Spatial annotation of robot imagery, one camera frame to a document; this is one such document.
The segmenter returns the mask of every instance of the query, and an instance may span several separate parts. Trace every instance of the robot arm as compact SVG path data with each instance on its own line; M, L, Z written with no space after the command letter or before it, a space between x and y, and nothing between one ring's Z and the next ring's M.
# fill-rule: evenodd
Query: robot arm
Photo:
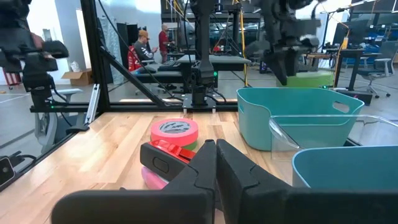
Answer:
M274 72L282 85L287 77L297 73L299 57L310 52L319 44L315 37L320 21L311 18L299 20L294 10L311 4L313 0L253 0L252 4L261 8L266 30L265 41L248 46L246 55L263 50L262 59Z

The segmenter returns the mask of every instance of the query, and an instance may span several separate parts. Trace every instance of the person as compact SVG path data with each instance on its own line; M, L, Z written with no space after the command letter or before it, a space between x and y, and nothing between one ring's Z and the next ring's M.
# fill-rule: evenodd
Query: person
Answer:
M153 60L154 54L157 51L157 47L152 48L151 52L147 50L147 43L149 40L149 35L146 30L140 30L138 33L138 40L134 44L134 50L138 56L138 59L142 62L145 60Z
M174 41L169 42L169 38L167 37L168 27L166 24L162 24L162 31L159 34L159 50L162 56L162 63L167 61L167 44L173 43Z

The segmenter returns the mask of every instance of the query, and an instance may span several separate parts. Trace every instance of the black box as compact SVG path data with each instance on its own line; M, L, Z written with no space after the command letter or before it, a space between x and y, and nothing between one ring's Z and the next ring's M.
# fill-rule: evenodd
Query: black box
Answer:
M373 94L366 91L348 91L348 90L337 90L338 93L362 100L366 106L369 106L372 102Z

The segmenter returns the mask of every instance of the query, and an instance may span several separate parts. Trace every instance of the office chair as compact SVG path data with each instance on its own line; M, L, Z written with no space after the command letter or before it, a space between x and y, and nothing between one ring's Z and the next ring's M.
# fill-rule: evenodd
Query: office chair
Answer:
M65 96L67 101L70 102L72 95L81 93L81 89L59 90L61 95ZM78 113L71 115L70 113L63 114L65 119L72 125L79 125L85 122L85 114ZM40 145L42 145L42 153L46 153L52 146L61 140L66 135L66 130L69 128L67 122L57 113L43 113L40 118L39 113L35 113L35 137Z
M358 75L361 75L364 79L370 81L368 86L362 86L359 88L366 88L367 91L374 93L376 98L380 98L377 91L385 92L387 97L391 96L389 92L373 87L372 82L380 78L395 75L393 63L397 51L398 41L384 42L380 48L381 54L374 60L373 69L358 69Z

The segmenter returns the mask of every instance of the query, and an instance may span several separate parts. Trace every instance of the roll of tape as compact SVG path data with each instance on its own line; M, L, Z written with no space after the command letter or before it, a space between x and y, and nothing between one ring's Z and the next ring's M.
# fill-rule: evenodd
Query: roll of tape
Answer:
M156 122L150 129L152 141L164 140L177 146L187 146L198 139L198 124L190 119L172 118Z

